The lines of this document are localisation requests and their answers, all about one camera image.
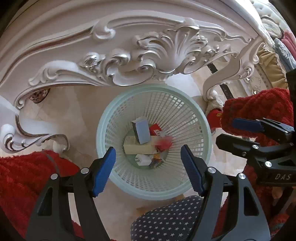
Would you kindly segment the star patterned navy cushion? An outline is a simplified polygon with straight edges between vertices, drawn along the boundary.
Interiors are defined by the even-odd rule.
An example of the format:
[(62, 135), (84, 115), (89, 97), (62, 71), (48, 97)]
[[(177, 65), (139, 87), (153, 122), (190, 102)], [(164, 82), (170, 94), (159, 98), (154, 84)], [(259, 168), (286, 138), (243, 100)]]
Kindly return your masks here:
[(131, 224), (131, 240), (187, 240), (202, 203), (202, 197), (192, 195), (146, 212)]

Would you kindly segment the light green mesh wastebasket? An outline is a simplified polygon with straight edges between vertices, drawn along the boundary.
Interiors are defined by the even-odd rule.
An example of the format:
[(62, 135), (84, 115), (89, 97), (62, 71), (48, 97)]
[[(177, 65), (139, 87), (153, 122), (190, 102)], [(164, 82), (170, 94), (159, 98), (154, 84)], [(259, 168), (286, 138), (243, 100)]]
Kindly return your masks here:
[[(160, 155), (155, 167), (140, 166), (135, 160), (141, 147), (132, 125), (137, 119), (156, 128), (157, 133), (143, 144), (147, 156)], [(116, 151), (111, 181), (127, 194), (146, 200), (174, 198), (191, 188), (180, 156), (183, 145), (208, 162), (212, 150), (208, 121), (191, 97), (160, 84), (134, 87), (118, 95), (104, 110), (96, 134), (99, 157), (110, 147)]]

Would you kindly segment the gold fringed cushion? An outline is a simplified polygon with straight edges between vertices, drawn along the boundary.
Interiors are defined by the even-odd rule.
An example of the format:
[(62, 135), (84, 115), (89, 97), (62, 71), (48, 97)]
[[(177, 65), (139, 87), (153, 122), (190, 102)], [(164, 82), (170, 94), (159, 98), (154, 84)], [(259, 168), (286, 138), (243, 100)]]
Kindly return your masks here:
[(256, 70), (261, 76), (267, 89), (288, 89), (286, 69), (280, 61), (279, 55), (268, 46), (260, 47), (257, 51), (259, 62)]

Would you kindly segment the red fuzzy right sleeve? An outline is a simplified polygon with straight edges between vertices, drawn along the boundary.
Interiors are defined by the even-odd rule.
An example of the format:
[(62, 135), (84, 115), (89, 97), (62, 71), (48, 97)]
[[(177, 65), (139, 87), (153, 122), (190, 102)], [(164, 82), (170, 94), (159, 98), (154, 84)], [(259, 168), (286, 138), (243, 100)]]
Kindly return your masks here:
[[(290, 92), (283, 88), (263, 90), (256, 95), (233, 98), (225, 102), (222, 102), (219, 97), (216, 97), (214, 100), (209, 101), (205, 114), (211, 129), (222, 128), (225, 132), (235, 136), (254, 138), (263, 147), (273, 146), (277, 143), (262, 133), (251, 133), (234, 128), (232, 126), (233, 119), (260, 120), (268, 118), (289, 126), (293, 125), (293, 109), (292, 102), (290, 101)], [(249, 165), (245, 166), (243, 172), (247, 175), (259, 198), (268, 221), (270, 234), (273, 237), (288, 220), (295, 207), (295, 201), (292, 201), (284, 213), (279, 213), (272, 217), (270, 214), (271, 208), (275, 201), (281, 197), (283, 189), (281, 187), (257, 185), (257, 175)]]

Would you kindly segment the grey blue carton box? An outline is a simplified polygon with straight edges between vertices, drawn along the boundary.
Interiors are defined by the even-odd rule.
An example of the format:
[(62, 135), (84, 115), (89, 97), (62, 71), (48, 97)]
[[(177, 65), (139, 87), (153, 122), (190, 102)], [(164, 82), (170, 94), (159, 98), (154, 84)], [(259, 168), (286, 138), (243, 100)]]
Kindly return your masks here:
[(132, 120), (132, 128), (140, 145), (148, 143), (151, 140), (149, 123), (145, 116), (141, 116), (135, 120)]

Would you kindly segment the ornate white carved table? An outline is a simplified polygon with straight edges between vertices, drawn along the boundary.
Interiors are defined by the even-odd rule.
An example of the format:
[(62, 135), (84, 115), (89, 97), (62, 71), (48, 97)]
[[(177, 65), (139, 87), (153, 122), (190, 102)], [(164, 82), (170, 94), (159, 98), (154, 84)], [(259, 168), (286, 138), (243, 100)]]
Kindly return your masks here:
[(227, 56), (203, 84), (252, 75), (273, 41), (250, 1), (1, 1), (1, 149), (53, 139), (54, 125), (21, 117), (35, 92), (60, 86), (133, 86), (190, 74)]

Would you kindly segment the beige cardboard box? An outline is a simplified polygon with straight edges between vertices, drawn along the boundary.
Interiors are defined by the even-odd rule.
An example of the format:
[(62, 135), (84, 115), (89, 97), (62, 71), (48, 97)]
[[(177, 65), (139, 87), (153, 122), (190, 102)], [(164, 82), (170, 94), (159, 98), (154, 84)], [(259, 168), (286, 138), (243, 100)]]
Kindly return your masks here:
[(152, 137), (148, 143), (140, 145), (135, 136), (126, 136), (123, 149), (127, 155), (150, 155), (157, 152), (157, 148), (152, 142)]

